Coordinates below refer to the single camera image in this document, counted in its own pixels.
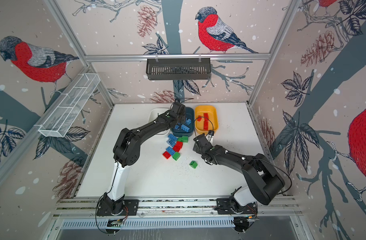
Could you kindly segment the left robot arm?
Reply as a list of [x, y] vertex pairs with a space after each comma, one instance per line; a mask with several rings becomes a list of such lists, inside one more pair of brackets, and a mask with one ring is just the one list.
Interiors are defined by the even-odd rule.
[[113, 148], [115, 170], [112, 183], [104, 202], [113, 215], [119, 215], [124, 209], [124, 187], [127, 179], [127, 170], [134, 165], [140, 157], [141, 145], [151, 137], [166, 131], [186, 120], [186, 106], [174, 102], [170, 109], [144, 126], [129, 130], [121, 130]]

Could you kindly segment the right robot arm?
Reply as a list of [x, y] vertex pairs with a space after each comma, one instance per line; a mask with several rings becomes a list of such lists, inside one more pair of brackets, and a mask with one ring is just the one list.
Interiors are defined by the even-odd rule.
[[285, 187], [279, 169], [263, 154], [246, 156], [220, 145], [213, 146], [205, 134], [194, 138], [193, 151], [209, 165], [225, 166], [244, 176], [247, 186], [239, 187], [231, 194], [229, 207], [222, 209], [224, 212], [242, 214], [255, 203], [267, 206]]

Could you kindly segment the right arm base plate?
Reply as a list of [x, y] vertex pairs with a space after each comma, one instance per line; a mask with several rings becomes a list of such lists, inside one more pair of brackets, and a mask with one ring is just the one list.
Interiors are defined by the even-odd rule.
[[241, 206], [234, 198], [218, 198], [216, 202], [214, 210], [219, 215], [257, 215], [256, 203]]

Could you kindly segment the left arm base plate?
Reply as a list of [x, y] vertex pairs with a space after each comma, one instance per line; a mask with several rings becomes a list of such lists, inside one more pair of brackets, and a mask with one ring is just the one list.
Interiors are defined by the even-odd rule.
[[139, 200], [119, 199], [113, 201], [109, 197], [103, 197], [98, 202], [96, 215], [98, 217], [136, 216], [138, 206]]

